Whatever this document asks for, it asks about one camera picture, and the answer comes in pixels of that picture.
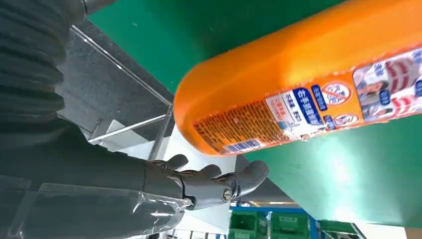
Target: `green crate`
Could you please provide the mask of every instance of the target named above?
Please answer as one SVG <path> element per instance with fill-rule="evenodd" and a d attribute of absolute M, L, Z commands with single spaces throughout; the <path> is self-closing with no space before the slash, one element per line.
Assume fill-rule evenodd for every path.
<path fill-rule="evenodd" d="M 272 235 L 307 238 L 309 236 L 308 216 L 299 213 L 273 213 L 271 216 L 271 237 Z"/>
<path fill-rule="evenodd" d="M 321 231 L 356 234 L 350 223 L 335 222 L 335 221 L 319 221 L 319 228 Z"/>
<path fill-rule="evenodd" d="M 272 233 L 271 239 L 309 239 L 309 236 L 301 236 L 301 235 L 295 235 L 295 234 Z"/>
<path fill-rule="evenodd" d="M 260 212 L 232 212 L 229 239 L 264 239 L 267 237 L 267 218 Z"/>

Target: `bottle label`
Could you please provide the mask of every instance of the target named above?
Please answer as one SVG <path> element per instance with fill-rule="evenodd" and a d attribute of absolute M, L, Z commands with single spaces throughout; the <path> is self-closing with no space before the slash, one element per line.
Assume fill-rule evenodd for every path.
<path fill-rule="evenodd" d="M 366 122 L 422 111 L 422 48 L 358 68 L 353 80 Z"/>
<path fill-rule="evenodd" d="M 336 72 L 195 123 L 220 154 L 245 153 L 422 112 L 422 48 Z"/>

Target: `plastic bottle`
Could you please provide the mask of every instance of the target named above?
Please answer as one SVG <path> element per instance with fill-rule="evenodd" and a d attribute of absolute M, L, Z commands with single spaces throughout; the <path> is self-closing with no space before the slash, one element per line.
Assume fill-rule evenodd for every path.
<path fill-rule="evenodd" d="M 195 66 L 182 135 L 245 153 L 422 110 L 422 0 L 351 0 Z"/>

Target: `gray robot hand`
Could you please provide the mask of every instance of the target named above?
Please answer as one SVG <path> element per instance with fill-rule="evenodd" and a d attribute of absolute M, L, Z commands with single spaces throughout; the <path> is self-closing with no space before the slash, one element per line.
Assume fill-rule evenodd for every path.
<path fill-rule="evenodd" d="M 151 164 L 176 182 L 182 190 L 182 198 L 192 205 L 188 210 L 217 206 L 254 191 L 265 180 L 269 169 L 262 161 L 254 161 L 241 172 L 221 175 L 216 165 L 208 165 L 200 171 L 177 171 L 188 163 L 184 155 L 176 155 L 169 161 L 156 160 Z"/>

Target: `green table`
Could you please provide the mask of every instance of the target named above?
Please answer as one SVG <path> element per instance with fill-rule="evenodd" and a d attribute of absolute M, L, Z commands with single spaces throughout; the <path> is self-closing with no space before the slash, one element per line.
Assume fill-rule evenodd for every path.
<path fill-rule="evenodd" d="M 91 20 L 172 92 L 196 63 L 341 0 L 120 0 Z M 247 154 L 317 220 L 422 227 L 421 116 Z"/>

